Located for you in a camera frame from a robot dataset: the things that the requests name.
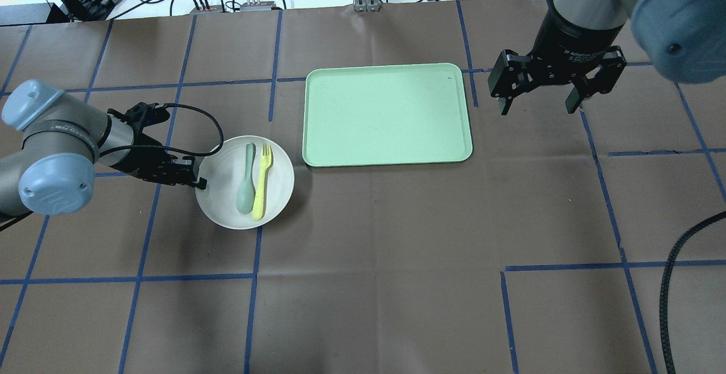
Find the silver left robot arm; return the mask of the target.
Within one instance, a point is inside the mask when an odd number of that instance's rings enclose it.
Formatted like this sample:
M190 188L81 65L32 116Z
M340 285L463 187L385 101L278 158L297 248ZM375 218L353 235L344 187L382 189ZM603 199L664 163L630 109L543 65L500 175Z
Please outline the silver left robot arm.
M98 163L144 182L205 190L205 153L165 146L143 132L169 120L171 108L137 103L102 112L41 80L23 82L2 110L5 125L23 135L20 151L2 158L2 223L79 211L93 196Z

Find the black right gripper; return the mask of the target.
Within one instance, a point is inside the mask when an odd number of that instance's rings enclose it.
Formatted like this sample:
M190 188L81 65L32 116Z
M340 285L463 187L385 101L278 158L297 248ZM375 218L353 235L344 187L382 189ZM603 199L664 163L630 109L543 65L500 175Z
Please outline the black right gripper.
M549 10L537 33L533 48L523 59L512 50L503 50L488 77L490 96L496 98L500 115L507 115L513 101L529 86L564 85L574 88L565 100L569 114L596 93L612 92L627 66L627 59L615 40L615 28L582 28ZM586 73L599 66L594 77Z

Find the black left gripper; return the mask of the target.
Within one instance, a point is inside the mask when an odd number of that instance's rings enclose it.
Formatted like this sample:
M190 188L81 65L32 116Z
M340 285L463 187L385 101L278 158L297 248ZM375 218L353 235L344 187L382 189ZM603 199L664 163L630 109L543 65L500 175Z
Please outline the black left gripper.
M208 181L196 180L196 159L184 153L169 153L160 141L143 133L145 128L170 118L167 107L158 103L137 103L122 113L107 110L105 165L146 182L186 185L206 190Z

